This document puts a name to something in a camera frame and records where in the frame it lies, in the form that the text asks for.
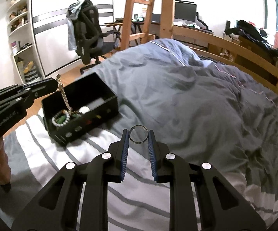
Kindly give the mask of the white bead bracelet amber bead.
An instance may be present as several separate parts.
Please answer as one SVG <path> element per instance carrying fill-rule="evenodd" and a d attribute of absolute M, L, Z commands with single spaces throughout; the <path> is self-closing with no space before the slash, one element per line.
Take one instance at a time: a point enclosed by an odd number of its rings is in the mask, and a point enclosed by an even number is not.
<path fill-rule="evenodd" d="M 62 110 L 55 114 L 51 121 L 55 127 L 61 128 L 70 122 L 70 114 L 67 110 Z"/>

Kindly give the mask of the black jewelry box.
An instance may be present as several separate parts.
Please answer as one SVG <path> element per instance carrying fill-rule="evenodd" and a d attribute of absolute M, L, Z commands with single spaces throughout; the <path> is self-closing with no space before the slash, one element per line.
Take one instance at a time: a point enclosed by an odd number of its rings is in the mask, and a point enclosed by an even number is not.
<path fill-rule="evenodd" d="M 91 73 L 42 100 L 44 125 L 49 136 L 65 146 L 118 115 L 118 98 L 106 83 Z M 62 110 L 81 117 L 57 128 L 51 119 Z"/>

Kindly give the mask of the green jade bangle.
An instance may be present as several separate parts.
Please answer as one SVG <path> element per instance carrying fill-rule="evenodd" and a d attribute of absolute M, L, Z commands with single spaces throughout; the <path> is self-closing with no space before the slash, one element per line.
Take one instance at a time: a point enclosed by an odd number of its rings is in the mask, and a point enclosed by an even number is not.
<path fill-rule="evenodd" d="M 73 114 L 73 115 L 70 116 L 70 120 L 72 121 L 73 119 L 76 119 L 76 118 L 79 118 L 79 117 L 81 117 L 81 115 L 79 115 L 79 114 Z M 59 116 L 59 117 L 55 120 L 55 122 L 56 122 L 57 124 L 62 124 L 62 123 L 64 123 L 64 122 L 66 122 L 66 116 L 65 116 L 65 115 L 64 115 L 64 116 Z"/>

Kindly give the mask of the white corner shelf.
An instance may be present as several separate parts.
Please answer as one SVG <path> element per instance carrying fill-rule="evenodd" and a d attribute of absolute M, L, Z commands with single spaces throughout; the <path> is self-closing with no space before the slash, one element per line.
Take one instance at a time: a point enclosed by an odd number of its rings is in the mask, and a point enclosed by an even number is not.
<path fill-rule="evenodd" d="M 14 69 L 23 84 L 42 80 L 40 60 L 33 33 L 31 0 L 6 0 L 8 9 L 8 43 Z"/>

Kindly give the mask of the grey blue duvet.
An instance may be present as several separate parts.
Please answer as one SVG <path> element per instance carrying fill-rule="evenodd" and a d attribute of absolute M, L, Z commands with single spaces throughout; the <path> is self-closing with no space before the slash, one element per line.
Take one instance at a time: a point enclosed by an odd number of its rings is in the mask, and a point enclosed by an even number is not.
<path fill-rule="evenodd" d="M 189 163 L 278 199 L 278 95 L 234 66 L 200 59 L 171 39 L 114 54 L 92 69 L 118 98 L 119 134 L 141 124 Z"/>

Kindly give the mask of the black office chair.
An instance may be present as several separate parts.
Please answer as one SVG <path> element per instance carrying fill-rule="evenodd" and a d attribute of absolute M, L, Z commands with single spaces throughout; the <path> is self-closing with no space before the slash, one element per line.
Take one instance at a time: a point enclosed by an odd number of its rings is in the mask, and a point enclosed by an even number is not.
<path fill-rule="evenodd" d="M 120 37 L 121 33 L 116 30 L 102 32 L 99 24 L 98 8 L 90 1 L 85 0 L 78 15 L 74 21 L 74 32 L 76 40 L 76 53 L 81 57 L 85 67 L 80 69 L 83 74 L 85 70 L 92 68 L 101 63 L 100 57 L 117 49 L 118 40 L 105 42 L 104 38 L 109 35 Z"/>

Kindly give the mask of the white sliding wardrobe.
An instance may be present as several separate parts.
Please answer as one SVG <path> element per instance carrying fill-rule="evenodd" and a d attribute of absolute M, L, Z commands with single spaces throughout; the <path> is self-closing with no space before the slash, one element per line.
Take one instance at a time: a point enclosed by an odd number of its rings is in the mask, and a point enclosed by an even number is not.
<path fill-rule="evenodd" d="M 84 0 L 31 0 L 31 22 L 41 71 L 48 76 L 79 59 L 70 51 L 67 39 L 67 8 Z M 99 11 L 103 32 L 106 23 L 113 22 L 113 0 L 90 0 Z"/>

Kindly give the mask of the denim jacket on chair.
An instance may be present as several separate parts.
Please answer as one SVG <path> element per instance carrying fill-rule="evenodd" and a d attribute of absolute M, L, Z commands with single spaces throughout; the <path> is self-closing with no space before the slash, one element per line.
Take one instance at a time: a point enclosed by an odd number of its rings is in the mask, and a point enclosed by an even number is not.
<path fill-rule="evenodd" d="M 82 8 L 82 4 L 84 1 L 77 1 L 71 4 L 66 12 L 66 21 L 68 28 L 68 48 L 69 51 L 76 50 L 76 40 L 75 40 L 75 32 L 74 32 L 74 21 L 78 19 L 78 15 Z"/>

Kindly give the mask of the wooden folding table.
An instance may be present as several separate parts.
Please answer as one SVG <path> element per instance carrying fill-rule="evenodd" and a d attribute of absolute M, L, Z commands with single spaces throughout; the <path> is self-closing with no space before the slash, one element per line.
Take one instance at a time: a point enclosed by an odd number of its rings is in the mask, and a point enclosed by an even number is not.
<path fill-rule="evenodd" d="M 142 33 L 141 26 L 143 24 L 144 24 L 143 22 L 139 22 L 139 21 L 132 22 L 131 34 Z M 119 31 L 120 33 L 122 33 L 122 25 L 123 23 L 105 23 L 105 26 L 107 28 L 112 27 L 113 30 Z M 134 42 L 136 45 L 139 45 L 141 43 L 141 38 L 134 40 Z"/>

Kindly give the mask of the pile of black clothes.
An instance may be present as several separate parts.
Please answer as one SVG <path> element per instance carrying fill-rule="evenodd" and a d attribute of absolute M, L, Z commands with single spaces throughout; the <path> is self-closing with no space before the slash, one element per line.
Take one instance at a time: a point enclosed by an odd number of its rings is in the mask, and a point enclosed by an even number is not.
<path fill-rule="evenodd" d="M 268 41 L 264 39 L 264 36 L 261 35 L 261 30 L 244 20 L 238 20 L 236 27 L 226 29 L 225 34 L 228 36 L 230 36 L 231 34 L 242 36 L 245 39 L 256 44 L 263 51 L 268 53 L 270 57 L 278 58 L 278 49 L 271 46 Z"/>

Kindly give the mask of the black computer monitor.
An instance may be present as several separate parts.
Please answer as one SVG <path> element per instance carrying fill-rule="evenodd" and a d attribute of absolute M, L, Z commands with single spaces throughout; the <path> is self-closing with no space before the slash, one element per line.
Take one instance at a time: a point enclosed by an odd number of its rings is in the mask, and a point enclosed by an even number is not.
<path fill-rule="evenodd" d="M 175 1 L 175 19 L 195 22 L 197 5 L 188 1 Z"/>

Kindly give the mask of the wooden bunk bed frame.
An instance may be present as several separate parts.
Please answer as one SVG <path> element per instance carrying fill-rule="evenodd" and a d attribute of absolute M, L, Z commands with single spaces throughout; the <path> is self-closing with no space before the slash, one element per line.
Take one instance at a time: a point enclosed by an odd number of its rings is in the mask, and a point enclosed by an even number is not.
<path fill-rule="evenodd" d="M 140 39 L 141 43 L 146 43 L 148 41 L 154 40 L 155 36 L 149 33 L 149 26 L 152 21 L 152 13 L 154 8 L 155 0 L 126 0 L 125 10 L 124 10 L 124 18 L 122 25 L 122 35 L 121 35 L 121 44 L 119 47 L 120 51 L 123 51 L 129 47 L 129 43 L 132 40 Z M 143 32 L 131 34 L 131 24 L 132 24 L 132 12 L 133 5 L 141 4 L 147 6 L 146 18 L 144 20 Z M 239 44 L 231 42 L 229 40 L 225 40 L 223 38 L 214 36 L 212 34 L 208 34 L 205 32 L 201 32 L 199 30 L 191 29 L 184 26 L 175 26 L 173 24 L 174 18 L 174 0 L 162 0 L 162 14 L 160 16 L 160 37 L 171 39 L 174 35 L 188 37 L 194 40 L 201 40 L 205 43 L 211 44 L 212 46 L 216 46 L 220 49 L 227 50 L 231 53 L 234 53 L 238 56 L 241 56 L 248 61 L 258 65 L 260 68 L 264 69 L 266 72 L 270 73 L 272 76 L 276 77 L 277 84 L 273 85 L 267 79 L 265 79 L 261 73 L 256 73 L 251 71 L 250 69 L 235 63 L 229 59 L 221 57 L 220 54 L 213 54 L 207 51 L 203 51 L 200 49 L 194 48 L 193 50 L 205 57 L 209 57 L 215 60 L 218 60 L 227 65 L 232 65 L 241 71 L 251 75 L 257 82 L 261 83 L 263 86 L 271 89 L 275 93 L 278 94 L 278 68 L 272 65 L 263 57 L 257 55 L 252 50 L 245 48 Z"/>

